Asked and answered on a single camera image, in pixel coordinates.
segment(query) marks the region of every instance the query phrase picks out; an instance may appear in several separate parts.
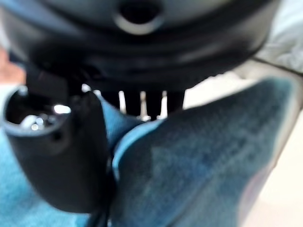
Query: black plastic housing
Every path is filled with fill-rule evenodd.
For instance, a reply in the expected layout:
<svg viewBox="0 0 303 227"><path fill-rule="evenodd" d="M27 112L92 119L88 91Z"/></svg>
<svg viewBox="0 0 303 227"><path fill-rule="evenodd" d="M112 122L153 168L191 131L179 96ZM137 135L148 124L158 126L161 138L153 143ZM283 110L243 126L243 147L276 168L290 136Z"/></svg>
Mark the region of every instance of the black plastic housing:
<svg viewBox="0 0 303 227"><path fill-rule="evenodd" d="M104 72L105 89L174 90L253 55L265 42L279 3L235 0L191 23L142 36L88 26L37 0L4 0L0 16L13 52L43 69L93 65Z"/></svg>
<svg viewBox="0 0 303 227"><path fill-rule="evenodd" d="M48 111L15 92L4 108L3 128L29 182L50 205L106 213L114 188L101 103L88 92L70 107L44 130L24 129L24 116Z"/></svg>

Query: blue denim fabric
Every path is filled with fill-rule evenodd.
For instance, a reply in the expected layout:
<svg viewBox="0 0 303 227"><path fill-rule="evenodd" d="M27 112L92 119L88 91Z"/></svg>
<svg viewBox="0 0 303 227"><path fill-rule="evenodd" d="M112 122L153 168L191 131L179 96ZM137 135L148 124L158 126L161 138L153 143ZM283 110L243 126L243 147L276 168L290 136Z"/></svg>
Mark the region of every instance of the blue denim fabric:
<svg viewBox="0 0 303 227"><path fill-rule="evenodd" d="M293 93L291 81L268 79L144 124L101 99L118 181L112 227L237 226L240 196L271 160ZM33 192L0 130L0 226L83 227L87 218Z"/></svg>

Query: blue fabric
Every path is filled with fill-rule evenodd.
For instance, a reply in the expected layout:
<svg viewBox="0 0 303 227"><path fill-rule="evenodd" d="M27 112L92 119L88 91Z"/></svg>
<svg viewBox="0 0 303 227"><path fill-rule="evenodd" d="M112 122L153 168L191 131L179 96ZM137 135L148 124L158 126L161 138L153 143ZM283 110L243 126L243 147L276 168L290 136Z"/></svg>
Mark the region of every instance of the blue fabric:
<svg viewBox="0 0 303 227"><path fill-rule="evenodd" d="M118 181L112 226L237 226L240 196L271 160L293 93L291 81L268 79L150 123L101 99ZM85 225L88 215L56 210L33 192L3 131L0 152L1 227Z"/></svg>

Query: dark hole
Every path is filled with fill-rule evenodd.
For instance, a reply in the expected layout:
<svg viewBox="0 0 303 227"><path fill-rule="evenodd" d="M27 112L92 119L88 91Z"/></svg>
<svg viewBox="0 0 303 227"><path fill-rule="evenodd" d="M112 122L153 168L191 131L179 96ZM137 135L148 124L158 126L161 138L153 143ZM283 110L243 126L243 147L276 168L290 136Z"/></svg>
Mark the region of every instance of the dark hole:
<svg viewBox="0 0 303 227"><path fill-rule="evenodd" d="M60 132L55 132L54 134L53 134L53 140L54 141L59 141L59 140L61 140L62 139L62 134L60 133Z"/></svg>
<svg viewBox="0 0 303 227"><path fill-rule="evenodd" d="M146 24L160 14L160 8L152 2L133 1L120 6L120 14L133 24Z"/></svg>

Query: floor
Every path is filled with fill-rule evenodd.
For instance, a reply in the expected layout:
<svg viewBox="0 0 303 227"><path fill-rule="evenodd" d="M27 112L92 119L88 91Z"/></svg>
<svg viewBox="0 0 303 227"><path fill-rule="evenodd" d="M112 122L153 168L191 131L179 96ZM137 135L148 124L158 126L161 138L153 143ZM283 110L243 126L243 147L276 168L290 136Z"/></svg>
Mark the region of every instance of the floor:
<svg viewBox="0 0 303 227"><path fill-rule="evenodd" d="M249 61L235 72L228 72L188 90L185 108L206 104L220 97L244 89L266 75L295 77L296 75ZM0 91L9 92L15 85L0 85ZM2 109L4 97L0 97ZM290 135L282 156L263 188L243 227L303 227L303 112Z"/></svg>

